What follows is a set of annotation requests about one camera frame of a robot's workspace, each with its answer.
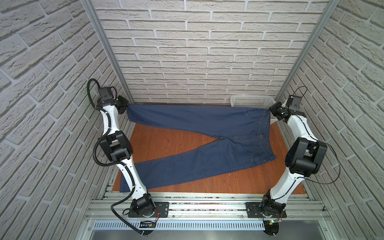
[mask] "brick wall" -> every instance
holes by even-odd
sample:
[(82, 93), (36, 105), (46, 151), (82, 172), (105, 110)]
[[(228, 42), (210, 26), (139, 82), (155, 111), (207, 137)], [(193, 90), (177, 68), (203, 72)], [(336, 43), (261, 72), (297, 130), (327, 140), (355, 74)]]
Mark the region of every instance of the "brick wall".
[[(307, 184), (343, 239), (384, 237), (383, 8), (382, 1), (341, 0), (281, 99), (308, 87), (302, 109), (314, 134), (335, 149), (342, 171), (335, 184)], [(292, 132), (279, 124), (291, 146)], [(311, 179), (330, 182), (338, 168), (328, 150)]]
[(0, 12), (0, 239), (74, 239), (107, 172), (91, 158), (103, 126), (86, 82), (124, 94), (80, 1)]
[(327, 1), (93, 0), (136, 102), (275, 96)]

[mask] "jeans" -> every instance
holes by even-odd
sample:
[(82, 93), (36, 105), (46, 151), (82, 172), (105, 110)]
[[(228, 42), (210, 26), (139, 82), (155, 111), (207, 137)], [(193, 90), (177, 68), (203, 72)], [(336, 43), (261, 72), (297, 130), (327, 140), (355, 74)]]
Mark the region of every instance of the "jeans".
[[(130, 121), (139, 124), (218, 138), (189, 152), (135, 163), (147, 189), (234, 172), (276, 158), (269, 144), (268, 109), (131, 104), (127, 113)], [(122, 178), (120, 192), (128, 191)]]

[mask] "metal post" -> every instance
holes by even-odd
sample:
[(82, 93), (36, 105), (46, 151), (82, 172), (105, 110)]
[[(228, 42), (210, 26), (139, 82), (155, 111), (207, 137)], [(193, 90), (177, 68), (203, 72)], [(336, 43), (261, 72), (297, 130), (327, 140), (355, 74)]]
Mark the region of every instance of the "metal post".
[(319, 21), (317, 22), (315, 28), (313, 29), (311, 35), (309, 36), (307, 42), (305, 43), (303, 49), (301, 50), (299, 56), (297, 57), (295, 63), (293, 64), (291, 70), (289, 71), (287, 77), (285, 78), (283, 85), (281, 86), (279, 92), (277, 93), (275, 100), (278, 102), (280, 98), (282, 97), (283, 93), (291, 83), (293, 77), (296, 75), (296, 72), (299, 70), (300, 66), (304, 62), (304, 60), (307, 58), (308, 53), (311, 51), (311, 48), (313, 47), (314, 43), (319, 38), (321, 32), (323, 31), (325, 25), (327, 24), (329, 18), (332, 16), (334, 10), (336, 9), (337, 5), (339, 4), (340, 0), (329, 0), (327, 6), (324, 9), (324, 12), (322, 13)]
[(124, 75), (121, 71), (120, 65), (118, 63), (118, 60), (116, 59), (116, 56), (113, 52), (113, 49), (111, 47), (111, 44), (108, 41), (107, 34), (104, 31), (103, 25), (101, 24), (101, 21), (99, 19), (99, 16), (96, 13), (96, 9), (92, 3), (91, 0), (81, 0), (83, 3), (83, 6), (85, 8), (85, 11), (88, 14), (89, 20), (91, 21), (91, 24), (93, 25), (93, 28), (99, 37), (100, 43), (103, 46), (105, 53), (111, 62), (112, 68), (116, 73), (116, 76), (121, 84), (121, 87), (127, 96), (127, 99), (129, 100), (129, 103), (135, 103), (133, 100), (131, 91), (128, 88), (127, 82), (125, 81)]

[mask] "laundry basket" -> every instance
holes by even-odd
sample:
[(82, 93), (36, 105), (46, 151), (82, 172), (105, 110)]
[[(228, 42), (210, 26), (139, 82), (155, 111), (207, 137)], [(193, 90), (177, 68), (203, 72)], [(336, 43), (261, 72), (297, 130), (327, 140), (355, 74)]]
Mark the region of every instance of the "laundry basket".
[[(232, 107), (247, 108), (270, 108), (276, 101), (267, 95), (233, 95), (231, 96)], [(277, 118), (271, 114), (271, 124), (276, 122)]]

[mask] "black mounting plate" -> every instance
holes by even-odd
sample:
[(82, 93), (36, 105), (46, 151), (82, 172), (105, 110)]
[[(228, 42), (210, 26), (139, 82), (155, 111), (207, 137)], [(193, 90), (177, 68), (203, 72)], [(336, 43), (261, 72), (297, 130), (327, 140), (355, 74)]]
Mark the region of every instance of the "black mounting plate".
[[(159, 210), (160, 218), (162, 217), (168, 217), (168, 208), (169, 208), (169, 202), (154, 202), (156, 205), (156, 208)], [(134, 211), (130, 211), (128, 213), (128, 217), (144, 217), (143, 215), (138, 215)], [(151, 217), (148, 219), (156, 218), (156, 213), (154, 213)]]
[[(262, 218), (262, 210), (260, 208), (260, 202), (246, 202), (245, 207), (247, 209), (248, 218)], [(277, 214), (273, 214), (271, 218), (286, 218), (287, 214), (283, 211), (282, 215), (279, 217)]]

